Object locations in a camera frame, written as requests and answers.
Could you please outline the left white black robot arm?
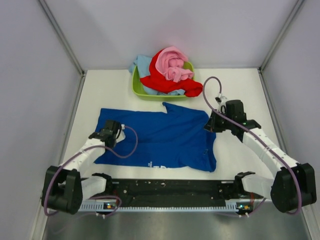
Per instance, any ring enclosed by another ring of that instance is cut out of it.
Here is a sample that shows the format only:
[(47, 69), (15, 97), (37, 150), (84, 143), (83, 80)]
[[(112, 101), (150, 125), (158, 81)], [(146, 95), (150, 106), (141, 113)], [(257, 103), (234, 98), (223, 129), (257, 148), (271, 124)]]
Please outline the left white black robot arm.
[(114, 187), (107, 174), (83, 175), (99, 157), (125, 139), (123, 129), (124, 125), (118, 121), (107, 120), (100, 130), (89, 135), (70, 159), (46, 170), (41, 199), (46, 216), (58, 212), (74, 215), (83, 201), (96, 195), (106, 199), (113, 194)]

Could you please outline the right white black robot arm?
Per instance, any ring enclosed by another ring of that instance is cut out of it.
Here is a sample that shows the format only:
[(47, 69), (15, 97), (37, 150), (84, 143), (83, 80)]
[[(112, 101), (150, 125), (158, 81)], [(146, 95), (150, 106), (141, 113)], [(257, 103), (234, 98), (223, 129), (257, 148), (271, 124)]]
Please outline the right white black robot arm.
[(241, 100), (216, 97), (217, 109), (204, 129), (212, 133), (230, 131), (252, 150), (272, 174), (263, 177), (253, 171), (240, 172), (234, 178), (233, 192), (239, 198), (250, 193), (270, 199), (278, 211), (291, 213), (317, 201), (315, 170), (308, 163), (299, 163), (267, 137), (261, 125), (247, 119)]

